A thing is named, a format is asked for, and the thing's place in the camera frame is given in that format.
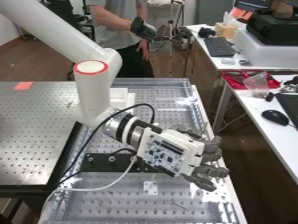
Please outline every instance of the black cable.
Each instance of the black cable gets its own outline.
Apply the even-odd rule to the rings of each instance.
[[[129,151],[133,155],[137,154],[137,151],[133,150],[133,149],[129,149],[129,148],[123,148],[123,149],[119,149],[117,151],[112,152],[111,154],[108,154],[100,161],[97,162],[101,162],[104,161],[107,158],[109,158],[111,156],[116,155],[117,153],[123,152],[123,151]],[[77,171],[76,173],[73,173],[71,176],[68,176],[65,179],[63,179],[55,186],[55,188],[59,187],[59,185],[61,185],[67,180],[69,180],[72,177],[75,177],[77,174],[83,173],[84,170],[80,170]]]
[[[85,149],[85,147],[87,147],[87,145],[88,145],[88,143],[91,142],[91,140],[92,140],[92,138],[93,138],[96,132],[97,132],[99,129],[101,128],[101,126],[109,121],[111,118],[113,118],[113,117],[117,116],[119,114],[124,113],[125,111],[128,111],[128,110],[131,110],[131,109],[133,109],[133,108],[136,108],[136,107],[141,107],[141,106],[147,106],[147,107],[149,107],[149,108],[152,109],[151,124],[155,123],[155,119],[156,119],[156,111],[155,111],[153,106],[152,106],[151,104],[148,104],[148,103],[140,103],[140,104],[136,104],[136,105],[133,105],[133,106],[131,106],[131,107],[128,107],[128,108],[125,108],[125,109],[117,111],[115,114],[112,114],[108,118],[105,118],[105,120],[99,124],[99,126],[97,126],[96,129],[93,130],[93,132],[92,132],[89,138],[88,138],[87,141],[85,141],[85,144],[83,145],[83,147],[81,147],[81,149],[80,149],[80,151],[79,151],[79,153],[77,153],[77,155],[76,155],[76,158],[75,158],[72,164],[69,165],[69,167],[67,168],[67,170],[64,171],[64,173],[63,173],[61,176],[65,176],[65,174],[68,173],[68,171],[69,171],[69,170],[72,169],[72,167],[75,166],[75,164],[76,164],[76,162],[77,162],[77,159],[79,159],[79,157],[80,157],[80,155],[81,155],[81,153],[83,153],[83,151],[84,151],[84,149]]]

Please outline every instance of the red object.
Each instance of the red object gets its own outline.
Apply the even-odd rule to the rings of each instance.
[[[237,70],[222,71],[221,76],[226,80],[226,82],[229,83],[229,85],[233,89],[246,89],[245,84],[244,84],[244,80],[252,77],[249,75],[249,72],[254,72],[256,74],[266,73],[269,89],[277,89],[277,88],[281,87],[281,83],[273,78],[273,76],[266,71],[253,71],[253,70],[249,70],[249,71],[245,71],[245,70],[241,70],[241,71],[237,71]]]
[[[34,82],[19,82],[14,90],[30,90]]]

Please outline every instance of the table leg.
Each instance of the table leg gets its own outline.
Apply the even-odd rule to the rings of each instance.
[[[184,65],[184,78],[187,78],[187,70],[188,70],[188,63],[189,63],[191,38],[192,38],[192,33],[191,31],[188,31],[188,46],[187,46],[185,65]]]
[[[216,119],[213,122],[213,132],[214,134],[218,133],[218,130],[221,128],[221,124],[222,124],[222,120],[224,120],[224,116],[225,116],[225,111],[228,108],[228,104],[230,102],[230,96],[232,96],[232,90],[230,90],[230,86],[228,83],[225,83],[225,87],[224,87],[224,91],[221,94],[221,101],[220,101],[220,105],[217,108],[217,115],[216,115]]]

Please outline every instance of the cable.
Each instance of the cable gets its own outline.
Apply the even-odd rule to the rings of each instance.
[[[155,119],[156,119],[156,111],[155,111],[153,106],[152,106],[151,104],[148,104],[148,103],[140,103],[140,104],[136,104],[136,105],[133,105],[133,106],[131,106],[131,107],[128,107],[128,108],[125,108],[125,109],[117,111],[115,114],[112,114],[108,118],[105,118],[105,120],[99,124],[99,126],[97,126],[96,129],[93,130],[93,132],[92,132],[89,138],[88,138],[87,141],[85,141],[85,144],[83,145],[83,147],[81,147],[81,149],[80,149],[80,151],[79,151],[79,153],[77,153],[77,155],[76,155],[76,157],[75,157],[75,159],[73,159],[73,161],[72,161],[72,164],[69,165],[69,167],[67,168],[67,170],[64,171],[64,173],[63,173],[61,176],[65,176],[67,173],[68,173],[68,171],[69,171],[69,170],[72,169],[72,167],[75,166],[75,164],[76,164],[76,162],[77,162],[77,159],[79,159],[79,157],[80,157],[80,155],[81,155],[81,153],[83,153],[83,151],[84,151],[84,149],[85,149],[85,147],[87,147],[87,145],[88,145],[88,143],[91,142],[91,140],[92,140],[92,138],[93,138],[96,132],[97,132],[99,129],[101,128],[101,126],[109,121],[111,118],[113,118],[113,117],[117,116],[119,114],[124,113],[125,111],[128,111],[128,110],[131,110],[131,109],[133,109],[133,108],[136,108],[136,107],[141,107],[141,106],[147,106],[147,107],[149,107],[149,108],[152,109],[151,124],[155,123]]]
[[[289,124],[289,126],[292,126],[293,128],[296,128],[296,126],[294,126],[294,125],[292,125],[292,124]]]
[[[234,123],[236,121],[238,121],[244,116],[246,115],[246,113],[244,113],[238,118],[236,118],[232,122],[229,122],[225,126],[224,126],[224,128],[221,128],[220,130],[218,130],[218,132],[221,132],[232,123]]]
[[[43,206],[43,210],[42,210],[42,214],[44,212],[44,208],[46,208],[46,205],[48,204],[49,202],[49,199],[51,197],[55,195],[56,192],[59,191],[75,191],[75,192],[89,192],[89,191],[103,191],[105,189],[108,189],[109,187],[112,187],[115,184],[119,183],[119,181],[125,177],[125,175],[128,174],[135,162],[137,160],[137,156],[133,157],[133,160],[132,160],[132,163],[128,167],[128,169],[125,170],[125,172],[123,173],[123,175],[111,183],[108,184],[107,186],[104,187],[100,187],[100,188],[89,188],[89,189],[80,189],[80,188],[57,188],[48,196],[47,200],[46,200],[46,203],[44,203],[44,206]]]
[[[103,160],[105,160],[107,158],[109,158],[111,156],[116,155],[117,153],[120,153],[123,151],[129,151],[133,155],[137,154],[136,150],[129,149],[129,148],[123,148],[123,149],[119,149],[117,151],[112,152],[111,154],[108,154],[99,162],[101,162]],[[73,173],[64,180],[61,180],[53,188],[57,188],[67,180],[69,180],[72,177],[75,177],[77,174],[80,174],[83,172],[84,172],[84,170],[80,170],[76,173]]]

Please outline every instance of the metal table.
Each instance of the metal table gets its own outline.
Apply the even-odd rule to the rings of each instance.
[[[136,103],[151,103],[163,128],[177,124],[197,127],[213,138],[200,96],[188,79],[119,79],[115,87],[136,93]],[[151,110],[135,109],[148,118]],[[83,128],[72,148],[72,158],[91,134]],[[108,153],[124,145],[97,134],[85,153]],[[83,156],[69,174],[80,169]],[[73,188],[93,188],[111,183],[120,173],[81,173],[65,183]],[[144,181],[156,181],[159,195],[144,194]],[[159,173],[129,173],[119,184],[99,192],[61,192],[48,203],[40,223],[121,224],[121,223],[246,223],[230,178],[214,180],[218,190],[205,192],[181,178]]]
[[[79,130],[77,93],[68,82],[38,82],[22,91],[16,85],[0,83],[0,197],[23,199],[39,213]]]

